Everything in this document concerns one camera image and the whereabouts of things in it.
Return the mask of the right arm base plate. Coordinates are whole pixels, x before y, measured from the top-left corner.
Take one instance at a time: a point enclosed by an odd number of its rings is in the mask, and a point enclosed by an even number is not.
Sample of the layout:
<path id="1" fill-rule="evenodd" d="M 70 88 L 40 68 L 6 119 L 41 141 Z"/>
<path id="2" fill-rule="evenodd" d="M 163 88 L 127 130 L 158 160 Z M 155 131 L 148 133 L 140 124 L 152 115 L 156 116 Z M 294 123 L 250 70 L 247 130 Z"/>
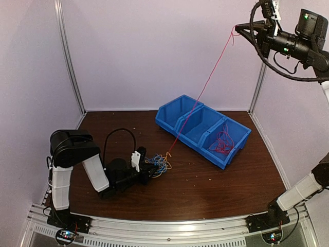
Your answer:
<path id="1" fill-rule="evenodd" d="M 250 214 L 245 220 L 250 233 L 280 228 L 280 226 L 290 222 L 290 218 L 287 214 L 280 216 L 279 219 L 274 219 L 270 217 L 269 213 L 261 213 L 258 215 Z"/>

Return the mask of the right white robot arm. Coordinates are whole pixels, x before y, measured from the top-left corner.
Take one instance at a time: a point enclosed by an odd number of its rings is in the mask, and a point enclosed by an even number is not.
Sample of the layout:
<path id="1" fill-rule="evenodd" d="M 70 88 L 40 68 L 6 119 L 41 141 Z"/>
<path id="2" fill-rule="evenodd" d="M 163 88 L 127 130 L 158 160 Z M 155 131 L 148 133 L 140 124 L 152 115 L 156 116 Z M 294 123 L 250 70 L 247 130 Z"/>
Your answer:
<path id="1" fill-rule="evenodd" d="M 249 22 L 236 25 L 235 31 L 253 45 L 260 59 L 278 75 L 298 82 L 317 82 L 328 96 L 328 52 L 323 50 L 327 28 L 325 17 L 301 9 L 295 32 L 286 32 L 280 25 L 279 12 L 274 4 L 259 2 L 253 7 Z M 311 67 L 316 76 L 302 78 L 282 72 L 280 66 L 273 66 L 267 61 L 272 50 L 298 60 L 304 69 Z M 326 155 L 310 174 L 268 204 L 264 223 L 268 227 L 276 226 L 286 217 L 288 210 L 327 188 Z"/>

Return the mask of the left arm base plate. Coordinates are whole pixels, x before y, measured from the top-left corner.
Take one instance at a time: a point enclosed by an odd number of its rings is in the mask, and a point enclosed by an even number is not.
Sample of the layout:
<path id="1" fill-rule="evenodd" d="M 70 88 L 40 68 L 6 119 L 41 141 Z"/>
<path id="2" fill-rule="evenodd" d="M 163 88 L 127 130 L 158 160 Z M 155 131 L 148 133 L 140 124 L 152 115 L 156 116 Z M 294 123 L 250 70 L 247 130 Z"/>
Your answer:
<path id="1" fill-rule="evenodd" d="M 47 224 L 69 230 L 71 232 L 89 233 L 92 219 L 86 216 L 74 214 L 51 214 L 47 219 Z"/>

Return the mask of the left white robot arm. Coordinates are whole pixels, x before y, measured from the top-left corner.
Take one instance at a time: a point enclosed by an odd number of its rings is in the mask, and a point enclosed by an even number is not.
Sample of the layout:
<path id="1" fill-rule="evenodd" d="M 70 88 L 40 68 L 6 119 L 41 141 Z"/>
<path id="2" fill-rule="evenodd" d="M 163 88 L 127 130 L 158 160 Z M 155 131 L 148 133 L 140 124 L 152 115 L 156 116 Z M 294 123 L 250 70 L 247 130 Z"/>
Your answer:
<path id="1" fill-rule="evenodd" d="M 88 233 L 91 218 L 70 212 L 69 190 L 75 165 L 82 164 L 94 190 L 102 199 L 124 192 L 136 183 L 146 185 L 159 166 L 146 158 L 145 147 L 134 147 L 129 162 L 115 158 L 107 165 L 100 148 L 86 130 L 57 130 L 50 136 L 47 158 L 50 215 L 47 223 L 65 230 Z"/>

